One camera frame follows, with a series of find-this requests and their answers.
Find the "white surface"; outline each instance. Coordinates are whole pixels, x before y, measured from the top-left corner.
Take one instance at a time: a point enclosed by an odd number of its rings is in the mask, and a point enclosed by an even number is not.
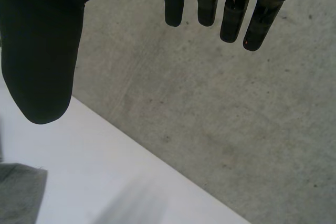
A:
[[[48,170],[38,224],[92,224],[137,183],[155,184],[161,224],[248,223],[74,98],[60,120],[34,125],[0,78],[0,104],[5,162]]]

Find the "gray concrete surface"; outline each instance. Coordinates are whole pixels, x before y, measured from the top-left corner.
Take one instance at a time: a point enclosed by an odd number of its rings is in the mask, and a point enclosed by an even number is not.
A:
[[[74,95],[253,224],[336,223],[335,0],[288,0],[257,52],[163,0],[92,0]]]

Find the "gray fabric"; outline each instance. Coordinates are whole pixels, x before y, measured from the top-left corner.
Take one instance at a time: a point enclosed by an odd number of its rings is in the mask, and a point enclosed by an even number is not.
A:
[[[0,164],[0,223],[34,224],[47,171],[21,164]]]

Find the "white tabletop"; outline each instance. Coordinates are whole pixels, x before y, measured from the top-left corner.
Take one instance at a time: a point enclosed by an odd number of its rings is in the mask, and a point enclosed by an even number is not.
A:
[[[38,224],[248,224],[75,98],[34,125],[0,78],[0,105],[4,161],[48,170]]]

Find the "concrete floor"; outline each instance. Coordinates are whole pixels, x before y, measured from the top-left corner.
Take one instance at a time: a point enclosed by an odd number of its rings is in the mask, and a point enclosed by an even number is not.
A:
[[[87,4],[74,95],[253,224],[336,223],[336,5],[288,0],[264,45],[164,22],[163,0]]]

